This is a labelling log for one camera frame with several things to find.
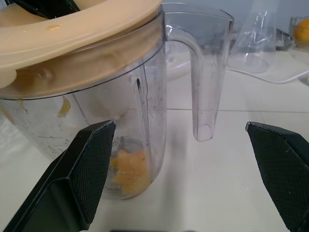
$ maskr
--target textured gripper pad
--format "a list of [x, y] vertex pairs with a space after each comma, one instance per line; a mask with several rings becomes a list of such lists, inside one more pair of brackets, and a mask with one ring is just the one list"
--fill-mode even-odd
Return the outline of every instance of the textured gripper pad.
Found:
[[263, 183], [286, 227], [308, 232], [308, 142], [297, 133], [254, 122], [247, 132]]
[[93, 133], [71, 177], [84, 217], [89, 224], [93, 222], [105, 185], [114, 131], [115, 124], [110, 123]]

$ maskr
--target pitcher handle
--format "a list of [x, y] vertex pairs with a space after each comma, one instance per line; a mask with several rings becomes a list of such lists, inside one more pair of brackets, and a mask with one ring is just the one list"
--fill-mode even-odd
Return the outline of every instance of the pitcher handle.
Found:
[[[168, 6], [169, 11], [167, 11], [167, 4], [173, 5], [174, 11], [170, 11], [170, 6]], [[213, 19], [209, 19], [209, 27], [212, 27], [212, 20], [214, 28], [218, 30], [205, 32], [205, 35], [202, 35], [205, 37], [201, 38], [200, 34], [204, 25], [201, 22], [196, 22], [197, 18], [194, 18], [194, 13], [192, 13], [194, 4], [189, 3], [188, 5], [190, 10], [189, 13], [186, 13], [184, 12], [185, 4], [163, 4], [166, 18], [166, 37], [168, 41], [185, 44], [190, 51], [193, 134], [197, 141], [203, 142], [210, 140], [214, 135], [233, 18], [231, 16], [224, 18], [205, 14], [205, 18], [213, 17]], [[198, 5], [196, 8], [198, 8], [198, 11], [201, 10], [201, 7]], [[197, 12], [196, 15], [200, 18], [201, 13]], [[192, 28], [188, 28], [190, 23], [198, 25], [195, 32]]]

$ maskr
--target beige lid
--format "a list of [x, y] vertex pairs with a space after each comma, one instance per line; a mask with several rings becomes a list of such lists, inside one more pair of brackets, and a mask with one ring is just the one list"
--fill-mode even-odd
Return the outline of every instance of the beige lid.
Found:
[[16, 70], [136, 29], [153, 18], [161, 4], [161, 0], [75, 1], [80, 12], [52, 20], [15, 4], [0, 11], [0, 88], [15, 80]]
[[16, 80], [0, 89], [0, 97], [29, 99], [68, 93], [118, 74], [161, 45], [162, 15], [145, 26], [113, 39], [17, 70]]

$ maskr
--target orange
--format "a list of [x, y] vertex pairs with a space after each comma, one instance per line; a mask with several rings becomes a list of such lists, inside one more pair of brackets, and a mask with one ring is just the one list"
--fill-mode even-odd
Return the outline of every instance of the orange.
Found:
[[294, 38], [297, 45], [309, 45], [309, 18], [295, 26]]

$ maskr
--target plastic container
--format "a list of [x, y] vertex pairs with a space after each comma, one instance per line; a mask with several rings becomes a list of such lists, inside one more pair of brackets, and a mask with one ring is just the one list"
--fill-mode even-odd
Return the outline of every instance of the plastic container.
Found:
[[273, 64], [276, 52], [276, 13], [280, 0], [255, 0], [230, 52], [228, 67], [262, 73]]
[[190, 50], [193, 131], [206, 141], [214, 133], [232, 26], [220, 10], [165, 3], [125, 34], [18, 69], [16, 80], [0, 89], [0, 108], [51, 160], [81, 129], [114, 120], [103, 197], [137, 196], [158, 176], [165, 152], [165, 43]]

